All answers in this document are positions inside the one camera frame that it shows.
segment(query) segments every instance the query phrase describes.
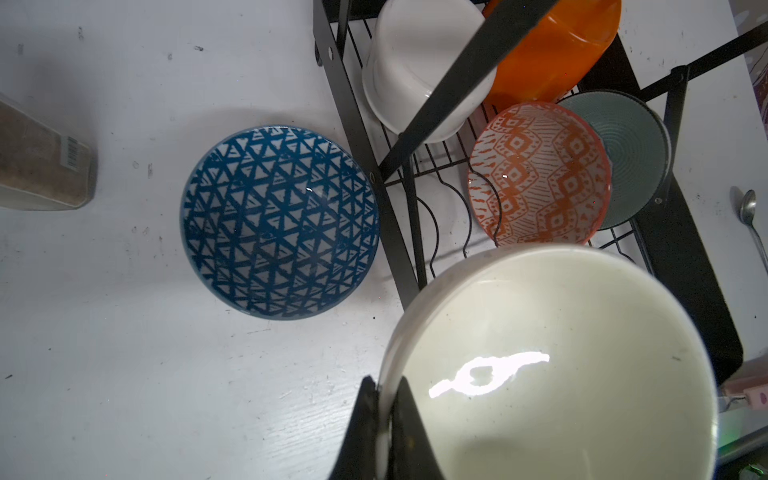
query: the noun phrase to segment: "metal spoon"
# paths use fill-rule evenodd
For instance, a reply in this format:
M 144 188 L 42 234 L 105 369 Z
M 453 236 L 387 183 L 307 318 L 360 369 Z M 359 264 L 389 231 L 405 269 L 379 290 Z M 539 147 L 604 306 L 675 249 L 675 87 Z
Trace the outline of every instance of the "metal spoon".
M 763 241 L 760 239 L 760 235 L 752 225 L 753 220 L 755 220 L 756 208 L 757 195 L 755 195 L 755 190 L 750 190 L 746 192 L 744 194 L 744 198 L 741 199 L 741 205 L 739 206 L 739 220 L 741 220 L 741 223 L 747 225 L 750 228 L 750 231 L 752 232 L 752 235 L 755 239 L 755 243 L 757 243 L 757 250 L 760 252 L 760 258 L 763 259 L 763 266 L 766 268 L 766 272 L 768 272 L 768 256 L 766 256 L 766 249 L 763 246 Z

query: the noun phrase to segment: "white ceramic bowl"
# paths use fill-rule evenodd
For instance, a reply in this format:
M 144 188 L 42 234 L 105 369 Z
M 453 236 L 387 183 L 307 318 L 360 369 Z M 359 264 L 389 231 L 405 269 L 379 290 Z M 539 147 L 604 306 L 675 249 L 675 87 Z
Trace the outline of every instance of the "white ceramic bowl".
M 609 253 L 522 245 L 456 264 L 396 327 L 381 412 L 401 372 L 446 480 L 712 478 L 715 383 L 698 332 Z
M 362 86 L 373 113 L 402 133 L 475 34 L 483 16 L 469 0 L 388 0 L 376 20 L 362 70 Z M 455 134 L 488 95 L 491 72 L 446 118 L 426 143 Z

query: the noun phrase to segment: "gray-green plate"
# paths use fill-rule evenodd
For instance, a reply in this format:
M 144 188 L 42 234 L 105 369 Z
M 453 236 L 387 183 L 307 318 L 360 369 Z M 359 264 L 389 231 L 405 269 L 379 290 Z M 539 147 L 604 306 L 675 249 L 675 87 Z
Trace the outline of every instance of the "gray-green plate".
M 653 197 L 669 167 L 664 123 L 644 102 L 619 91 L 586 91 L 559 103 L 592 126 L 611 160 L 611 201 L 600 229 L 626 222 Z

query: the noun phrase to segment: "dish rack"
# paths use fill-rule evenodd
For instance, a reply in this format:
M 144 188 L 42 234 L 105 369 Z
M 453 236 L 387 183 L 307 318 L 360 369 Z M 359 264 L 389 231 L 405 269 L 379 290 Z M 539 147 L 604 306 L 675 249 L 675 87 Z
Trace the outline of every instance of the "dish rack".
M 479 8 L 483 5 L 472 1 Z M 361 83 L 384 0 L 313 1 L 315 59 L 325 69 L 350 153 L 369 176 L 376 194 L 381 241 L 404 309 L 430 277 L 461 258 L 495 246 L 495 239 L 474 219 L 465 179 L 467 175 L 483 178 L 473 171 L 469 156 L 477 136 L 498 112 L 483 104 L 447 141 L 422 141 L 555 2 L 502 2 L 398 136 L 370 111 Z M 617 35 L 571 93 L 613 89 L 646 102 L 668 93 L 664 123 L 674 152 L 687 82 L 766 41 L 768 22 L 640 89 Z M 678 298 L 699 329 L 718 384 L 740 367 L 743 352 L 736 328 L 671 165 L 654 198 L 640 213 L 622 225 L 599 231 L 589 245 L 644 265 Z

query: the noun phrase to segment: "wire grid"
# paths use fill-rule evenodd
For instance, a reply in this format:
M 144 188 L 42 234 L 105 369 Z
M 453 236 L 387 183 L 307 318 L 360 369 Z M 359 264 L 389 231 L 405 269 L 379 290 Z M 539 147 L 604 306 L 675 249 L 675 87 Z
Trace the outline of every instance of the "wire grid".
M 349 23 L 343 61 L 376 160 L 380 163 L 396 141 L 397 134 L 389 131 L 376 118 L 362 90 L 362 67 L 368 58 L 375 25 L 375 18 Z M 334 32 L 336 27 L 337 24 L 332 24 Z M 497 113 L 491 105 L 483 104 L 470 115 L 456 135 L 440 143 L 423 144 L 412 155 L 411 170 L 416 182 L 416 200 L 420 206 L 424 256 L 433 279 L 461 258 L 496 247 L 495 238 L 485 233 L 472 213 L 468 201 L 467 179 L 468 174 L 477 174 L 469 163 L 477 137 Z M 386 186 L 410 258 L 413 260 L 412 237 L 402 179 L 401 168 L 397 177 L 387 181 Z M 629 222 L 598 231 L 588 244 L 647 268 Z

